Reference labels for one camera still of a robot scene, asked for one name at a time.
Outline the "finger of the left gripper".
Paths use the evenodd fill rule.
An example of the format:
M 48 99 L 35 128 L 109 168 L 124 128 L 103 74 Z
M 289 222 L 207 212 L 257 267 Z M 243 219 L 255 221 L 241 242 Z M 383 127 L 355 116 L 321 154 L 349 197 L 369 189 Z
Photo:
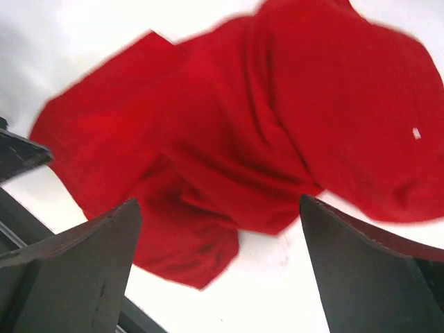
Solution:
M 7 127 L 8 123 L 2 117 L 0 141 L 1 182 L 9 181 L 53 160 L 53 155 L 47 147 L 8 131 Z

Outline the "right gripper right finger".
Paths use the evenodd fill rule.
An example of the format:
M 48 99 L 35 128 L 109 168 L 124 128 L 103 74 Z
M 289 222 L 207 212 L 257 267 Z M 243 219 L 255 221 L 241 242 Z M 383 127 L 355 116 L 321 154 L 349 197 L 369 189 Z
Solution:
M 300 218 L 331 332 L 442 332 L 443 250 L 304 195 Z

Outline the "red t shirt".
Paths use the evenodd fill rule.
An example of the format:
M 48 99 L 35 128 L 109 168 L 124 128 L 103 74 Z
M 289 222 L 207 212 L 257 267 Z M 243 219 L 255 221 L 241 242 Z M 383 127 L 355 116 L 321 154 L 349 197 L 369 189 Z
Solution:
M 377 221 L 443 215 L 443 81 L 348 1 L 266 1 L 173 44 L 149 33 L 49 101 L 30 138 L 89 219 L 136 198 L 134 263 L 196 289 L 328 190 Z

